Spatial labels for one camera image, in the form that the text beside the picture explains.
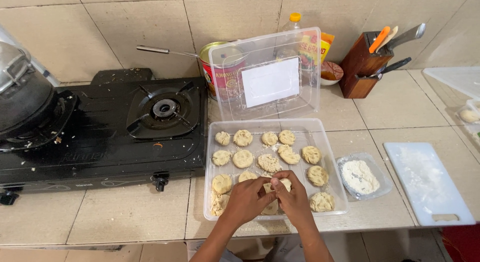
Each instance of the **yellow bottle cap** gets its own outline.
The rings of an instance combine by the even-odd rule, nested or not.
[[[302,15],[300,13],[291,13],[290,14],[290,21],[298,22],[298,21],[300,21],[301,17],[302,17]]]

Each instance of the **white cutting board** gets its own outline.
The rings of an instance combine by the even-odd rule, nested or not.
[[[384,143],[383,146],[420,225],[475,224],[457,187],[429,143]],[[434,214],[455,214],[458,220],[435,221]]]

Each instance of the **metal ladle handle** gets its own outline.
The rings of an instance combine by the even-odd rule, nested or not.
[[[144,46],[144,45],[137,45],[137,50],[141,51],[148,51],[148,52],[155,52],[155,53],[162,53],[162,54],[177,54],[177,55],[182,55],[182,56],[189,56],[189,57],[194,57],[197,58],[198,54],[196,53],[190,53],[190,52],[174,52],[170,51],[170,49],[165,49],[165,48],[158,48],[158,47],[151,47],[151,46]]]

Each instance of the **stove knob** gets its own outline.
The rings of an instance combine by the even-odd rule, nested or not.
[[[163,192],[165,185],[167,185],[168,183],[168,179],[154,176],[153,185],[155,185],[155,189],[157,192]]]
[[[14,204],[15,199],[17,199],[18,197],[19,197],[18,194],[11,191],[0,193],[0,204],[5,206],[11,206]]]

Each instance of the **wooden knife block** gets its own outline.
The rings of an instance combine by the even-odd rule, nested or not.
[[[380,31],[363,32],[340,63],[343,77],[338,84],[345,99],[367,97],[378,81],[377,76],[367,76],[375,74],[393,57],[393,52],[385,46],[378,53],[370,54],[368,49],[378,34]]]

